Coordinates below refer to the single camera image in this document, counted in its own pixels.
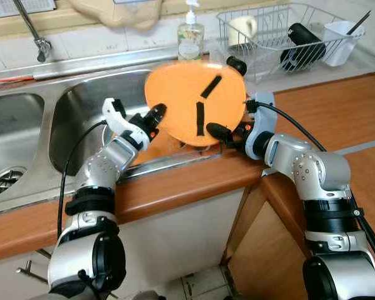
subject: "sink drain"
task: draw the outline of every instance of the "sink drain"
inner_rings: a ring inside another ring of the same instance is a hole
[[[10,188],[26,172],[24,167],[10,167],[0,174],[0,194]]]

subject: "cabinet handle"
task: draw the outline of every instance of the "cabinet handle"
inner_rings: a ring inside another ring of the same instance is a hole
[[[32,266],[32,261],[31,260],[28,260],[26,262],[26,267],[25,269],[19,267],[16,269],[16,272],[19,273],[19,274],[22,274],[22,275],[25,275],[25,276],[28,276],[30,278],[34,278],[36,279],[37,281],[39,281],[40,283],[44,283],[44,284],[47,284],[48,283],[48,280],[46,278],[43,278],[39,275],[36,275],[34,273],[31,272],[31,266]]]

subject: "white mug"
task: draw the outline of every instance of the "white mug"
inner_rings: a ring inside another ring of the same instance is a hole
[[[244,35],[252,38],[257,33],[257,22],[252,16],[241,16],[232,19],[228,29],[228,44],[230,46],[244,44],[249,42]]]

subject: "orange plate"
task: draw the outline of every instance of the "orange plate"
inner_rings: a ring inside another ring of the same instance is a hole
[[[222,79],[204,99],[201,93],[220,75]],[[231,67],[205,62],[177,62],[154,70],[144,87],[149,107],[164,103],[167,112],[160,123],[174,138],[192,146],[216,144],[206,130],[218,123],[234,130],[243,117],[246,88],[242,76]],[[204,135],[197,135],[196,103],[204,103]]]

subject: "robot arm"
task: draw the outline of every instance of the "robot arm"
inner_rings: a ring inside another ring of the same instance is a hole
[[[49,262],[49,294],[33,300],[103,300],[126,275],[125,252],[114,215],[116,181],[159,132],[166,106],[129,121],[119,100],[104,101],[102,114],[114,133],[76,174],[69,216]]]
[[[350,167],[344,157],[315,150],[307,141],[274,134],[276,113],[257,106],[274,106],[271,93],[257,93],[246,103],[255,122],[242,122],[232,132],[210,123],[207,130],[251,159],[264,159],[273,172],[290,178],[302,200],[307,221],[306,244],[313,257],[304,263],[309,300],[375,299],[375,261],[351,204]]]

